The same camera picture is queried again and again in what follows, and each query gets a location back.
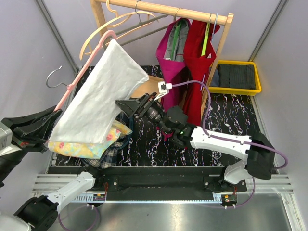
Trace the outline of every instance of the yellow tray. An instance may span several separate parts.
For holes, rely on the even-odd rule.
[[[230,60],[219,60],[218,64],[231,64],[231,65],[253,65],[255,67],[255,82],[256,89],[240,89],[240,88],[220,88],[220,87],[209,87],[210,93],[221,93],[221,94],[235,94],[235,95],[251,95],[254,96],[262,91],[257,66],[254,62],[244,61],[230,61]]]

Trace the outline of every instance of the white cloth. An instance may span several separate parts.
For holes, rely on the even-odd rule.
[[[112,122],[121,112],[115,100],[129,99],[149,76],[116,42],[111,40],[63,116],[50,141],[104,143]]]

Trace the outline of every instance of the black marble surface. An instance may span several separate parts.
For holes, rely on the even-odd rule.
[[[85,73],[80,89],[91,72]],[[158,66],[143,66],[152,76],[162,77]],[[256,115],[248,96],[211,94],[210,113],[206,121],[209,130],[233,135],[253,135],[260,132]],[[147,119],[135,119],[132,138],[118,155],[120,166],[223,166],[234,164],[233,156],[205,149],[181,149],[164,141],[160,131]],[[55,166],[81,166],[79,158],[58,155]]]

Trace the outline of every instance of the metal floor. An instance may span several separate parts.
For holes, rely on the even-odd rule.
[[[247,195],[239,195],[241,201]],[[96,217],[83,204],[70,203],[61,212],[63,224],[72,231],[84,231]],[[188,204],[103,204],[93,231],[290,231],[291,227],[279,195],[257,194],[244,207],[224,210],[218,205]],[[58,221],[49,229],[62,231]]]

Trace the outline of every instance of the wooden rack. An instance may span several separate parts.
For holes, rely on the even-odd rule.
[[[103,8],[102,8],[102,3],[106,3],[107,0],[90,0],[92,9],[94,12],[95,20],[97,23],[98,27],[101,27],[106,23],[105,16],[103,13]],[[167,15],[172,15],[172,16],[177,16],[177,17],[182,17],[182,18],[187,18],[187,19],[193,19],[193,20],[198,20],[202,22],[209,22],[210,18],[211,21],[210,23],[214,23],[216,19],[215,14],[209,14],[209,13],[204,13],[204,12],[199,12],[199,11],[192,11],[192,10],[187,10],[179,7],[172,7],[172,6],[165,6],[165,5],[160,5],[160,4],[154,4],[154,3],[149,3],[145,1],[139,1],[138,4],[136,4],[135,0],[110,0],[109,4],[111,5],[116,5],[116,6],[123,6],[127,8],[132,8],[132,9],[138,9],[138,10],[143,10],[143,11],[150,11],[154,13],[162,13],[162,14],[167,14]],[[231,26],[233,20],[233,14],[230,13],[227,17],[226,16],[221,16],[218,15],[217,17],[217,24],[224,26],[220,42],[217,48],[216,52],[216,59],[213,62],[213,67],[216,67],[218,64],[218,60],[221,54],[221,51],[223,49],[223,46],[225,45],[225,41],[227,39],[227,35]],[[101,35],[103,35],[107,31],[107,28],[103,29],[101,31]],[[212,81],[213,75],[214,75],[215,68],[211,69],[211,72],[209,74],[208,80],[206,85],[209,87],[210,83]],[[205,108],[206,104],[206,99],[207,99],[207,92],[203,92],[203,99],[202,99],[202,113]]]

